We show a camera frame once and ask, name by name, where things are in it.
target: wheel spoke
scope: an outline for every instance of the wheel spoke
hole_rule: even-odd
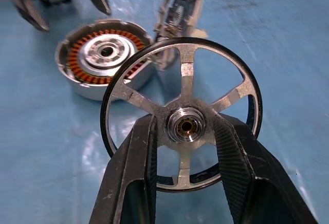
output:
[[[221,98],[216,100],[211,104],[211,107],[216,110],[216,112],[221,112],[224,109],[227,109],[229,106],[236,103],[239,99],[246,95],[253,95],[252,85],[249,81],[244,80],[240,85],[233,88]]]
[[[180,56],[180,75],[181,75],[181,95],[184,97],[193,96],[193,62],[197,45],[182,44],[177,46]]]
[[[113,97],[125,100],[154,116],[157,116],[160,109],[162,109],[160,105],[152,102],[141,93],[131,89],[123,83],[115,86]]]
[[[191,154],[184,152],[180,154],[179,173],[177,180],[178,188],[186,188],[191,185],[190,183],[190,162]]]

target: copper winding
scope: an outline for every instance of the copper winding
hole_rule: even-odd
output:
[[[81,47],[90,39],[95,38],[99,35],[104,34],[117,34],[122,35],[128,39],[130,39],[136,46],[137,50],[142,50],[145,46],[144,43],[138,38],[137,36],[123,30],[100,30],[98,32],[93,32],[92,34],[88,34],[81,39],[77,40],[75,43],[73,43],[73,46],[71,48],[71,51],[68,53],[67,56],[67,62],[69,64],[69,68],[73,72],[74,76],[77,79],[82,80],[83,82],[90,83],[90,84],[108,84],[111,81],[111,77],[99,77],[95,75],[91,75],[79,66],[78,63],[78,53],[81,49]],[[146,60],[141,61],[140,63],[136,64],[125,76],[126,78],[130,77],[138,68],[140,68]]]

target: copper coil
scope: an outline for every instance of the copper coil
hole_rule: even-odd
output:
[[[80,79],[83,82],[90,83],[90,84],[108,84],[111,81],[111,77],[99,77],[95,75],[91,75],[88,72],[85,72],[82,70],[82,68],[79,66],[78,63],[78,52],[80,51],[81,47],[90,39],[95,38],[99,35],[103,34],[117,34],[124,36],[128,39],[130,39],[136,46],[137,50],[142,50],[145,45],[141,41],[140,38],[137,36],[122,30],[99,30],[97,32],[93,32],[92,34],[88,34],[86,36],[83,36],[79,40],[73,43],[73,46],[71,48],[71,51],[67,55],[67,62],[69,65],[69,68],[71,69],[72,73],[77,79]],[[136,64],[125,76],[126,78],[130,77],[135,71],[137,71],[146,61],[142,61],[138,64]]]

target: black rubber rim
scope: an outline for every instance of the black rubber rim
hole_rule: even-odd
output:
[[[106,135],[106,123],[108,122],[106,120],[106,107],[108,105],[109,97],[111,96],[111,93],[113,91],[115,84],[118,82],[120,76],[122,74],[124,74],[124,72],[126,70],[128,70],[136,61],[138,61],[144,55],[152,52],[153,50],[155,50],[159,47],[164,47],[164,46],[169,46],[169,45],[179,44],[179,43],[194,43],[194,44],[200,44],[200,45],[215,48],[217,50],[220,50],[220,51],[230,55],[232,58],[234,58],[240,64],[241,67],[243,67],[245,69],[245,71],[248,73],[249,77],[252,80],[252,84],[256,90],[256,95],[258,98],[258,103],[256,103],[256,105],[258,105],[258,108],[259,108],[259,116],[258,116],[258,125],[255,130],[255,137],[256,138],[258,137],[260,129],[261,129],[261,125],[262,125],[262,116],[263,116],[262,97],[261,97],[261,91],[259,89],[256,78],[254,77],[253,73],[251,72],[251,70],[247,66],[247,64],[239,56],[237,56],[234,52],[232,52],[228,48],[226,48],[218,43],[215,43],[215,42],[212,42],[212,41],[209,41],[206,39],[200,39],[200,38],[174,38],[174,39],[168,39],[168,40],[154,43],[154,44],[142,49],[141,51],[137,52],[133,56],[131,56],[126,62],[124,62],[122,64],[122,66],[119,68],[119,70],[116,72],[116,74],[112,78],[111,83],[108,85],[108,87],[105,91],[102,106],[101,106],[100,125],[101,125],[102,139],[103,139],[105,148],[110,157],[113,156],[113,154],[115,153],[117,148],[114,143],[110,143],[110,141]],[[254,114],[255,114],[255,105],[254,105],[253,97],[248,96],[248,116],[247,116],[246,124],[251,129],[254,124]],[[212,172],[213,172],[213,169],[214,169],[213,167],[217,167],[217,166],[218,166],[218,164],[216,164],[216,165],[210,167],[209,169],[202,171],[200,173],[205,175],[205,174],[207,174],[208,170],[210,170],[210,169],[212,169]],[[198,183],[198,182],[202,181],[202,179],[204,177],[200,177],[199,176],[200,173],[190,175],[190,179],[193,179],[193,181],[195,181],[194,183]],[[158,176],[158,183],[167,182],[167,183],[171,184],[172,181],[173,181],[172,177]],[[218,181],[210,182],[209,185],[202,185],[200,188],[205,188],[207,186],[213,185],[214,183],[216,183]],[[200,188],[194,188],[194,189],[191,189],[191,191],[199,190]]]

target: scratched metal surface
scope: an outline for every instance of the scratched metal surface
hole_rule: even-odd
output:
[[[110,3],[113,17],[152,33],[160,0]],[[45,11],[46,34],[20,18],[9,0],[0,0],[0,11],[2,223],[88,223],[109,160],[100,138],[100,103],[71,91],[53,55],[66,33],[105,16],[89,0],[74,0]],[[264,103],[259,140],[283,163],[320,223],[329,223],[328,13],[328,0],[205,0],[198,26],[250,66]],[[202,54],[195,93],[211,100],[236,79],[228,65]],[[153,78],[142,92],[161,102],[159,90]],[[229,113],[243,119],[244,108],[241,102]],[[131,110],[114,105],[118,140],[141,115]],[[170,175],[177,158],[167,152],[159,151],[159,171]],[[213,160],[213,148],[203,148],[193,170]],[[157,223],[218,221],[232,223],[220,183],[189,194],[158,193]]]

